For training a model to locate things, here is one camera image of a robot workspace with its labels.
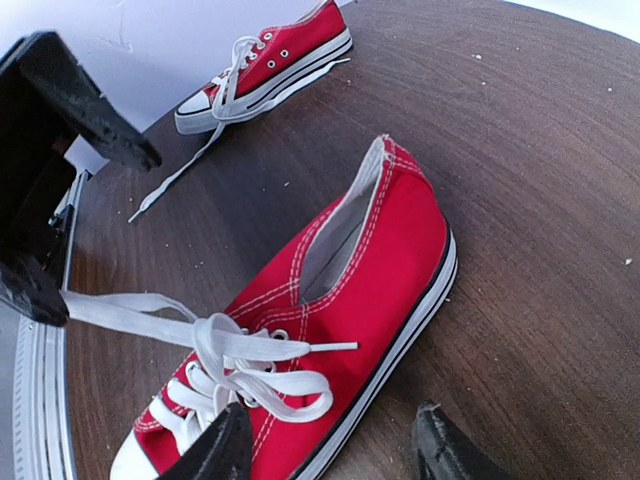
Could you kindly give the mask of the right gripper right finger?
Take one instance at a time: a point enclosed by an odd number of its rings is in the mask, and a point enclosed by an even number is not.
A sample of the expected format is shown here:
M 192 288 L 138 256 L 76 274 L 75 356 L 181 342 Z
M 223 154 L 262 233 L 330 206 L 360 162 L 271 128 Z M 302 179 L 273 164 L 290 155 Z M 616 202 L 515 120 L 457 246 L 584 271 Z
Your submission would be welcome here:
M 425 402 L 418 408 L 412 427 L 412 453 L 416 479 L 510 478 L 449 419 L 438 403 Z

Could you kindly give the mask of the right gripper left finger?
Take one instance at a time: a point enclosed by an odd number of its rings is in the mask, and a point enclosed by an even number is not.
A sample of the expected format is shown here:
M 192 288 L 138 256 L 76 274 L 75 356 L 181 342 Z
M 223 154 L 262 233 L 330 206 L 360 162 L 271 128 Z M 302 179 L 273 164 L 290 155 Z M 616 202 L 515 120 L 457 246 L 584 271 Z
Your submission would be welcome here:
M 247 410 L 227 406 L 160 480 L 249 480 L 253 431 Z

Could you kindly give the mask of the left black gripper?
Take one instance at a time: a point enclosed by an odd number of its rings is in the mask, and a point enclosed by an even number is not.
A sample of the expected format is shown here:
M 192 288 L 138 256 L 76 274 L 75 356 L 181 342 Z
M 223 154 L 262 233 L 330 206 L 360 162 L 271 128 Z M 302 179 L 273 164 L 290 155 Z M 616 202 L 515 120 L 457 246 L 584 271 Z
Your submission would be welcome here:
M 148 172 L 162 158 L 101 92 L 58 33 L 34 32 L 1 57 L 1 301 L 42 324 L 69 311 L 47 268 L 50 219 L 76 178 L 81 136 L 103 158 Z

